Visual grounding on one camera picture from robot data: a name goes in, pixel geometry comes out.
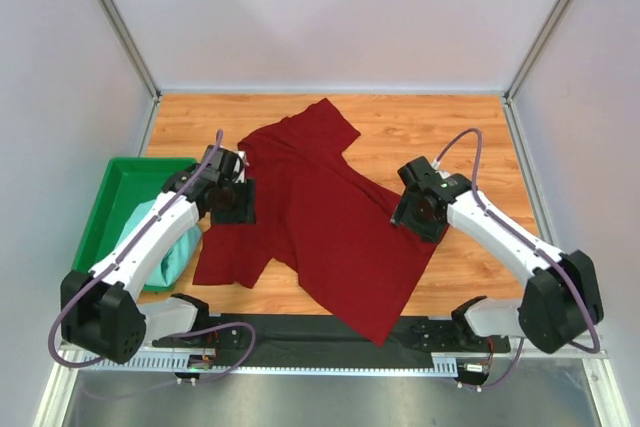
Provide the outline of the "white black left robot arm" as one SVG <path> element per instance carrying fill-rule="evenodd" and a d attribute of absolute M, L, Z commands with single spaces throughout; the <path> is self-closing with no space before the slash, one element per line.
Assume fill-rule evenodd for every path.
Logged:
<path fill-rule="evenodd" d="M 210 145 L 201 161 L 168 177 L 121 243 L 88 271 L 63 279 L 51 336 L 93 353 L 96 362 L 118 364 L 165 338 L 203 346 L 211 327 L 207 303 L 185 294 L 145 305 L 138 298 L 170 248 L 204 217 L 215 224 L 255 223 L 256 182 L 248 165 L 245 152 Z"/>

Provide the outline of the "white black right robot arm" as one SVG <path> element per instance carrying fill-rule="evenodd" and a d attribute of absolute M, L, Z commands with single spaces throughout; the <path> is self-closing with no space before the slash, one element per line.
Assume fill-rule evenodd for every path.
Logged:
<path fill-rule="evenodd" d="M 462 174 L 437 170 L 418 157 L 402 166 L 404 185 L 391 222 L 424 242 L 440 242 L 448 228 L 465 233 L 506 267 L 523 286 L 522 297 L 476 297 L 453 311 L 452 342 L 470 351 L 486 337 L 529 340 L 552 354 L 592 336 L 590 352 L 600 343 L 596 325 L 604 309 L 592 259 L 583 251 L 566 253 L 541 240 L 497 208 Z"/>

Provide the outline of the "dark red t-shirt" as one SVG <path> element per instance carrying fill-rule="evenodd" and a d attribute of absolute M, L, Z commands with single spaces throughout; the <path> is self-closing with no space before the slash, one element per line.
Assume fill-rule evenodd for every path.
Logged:
<path fill-rule="evenodd" d="M 318 304 L 382 345 L 436 246 L 393 226 L 399 195 L 348 165 L 343 153 L 359 135 L 322 99 L 240 141 L 256 221 L 204 233 L 194 284 L 251 288 L 275 259 Z"/>

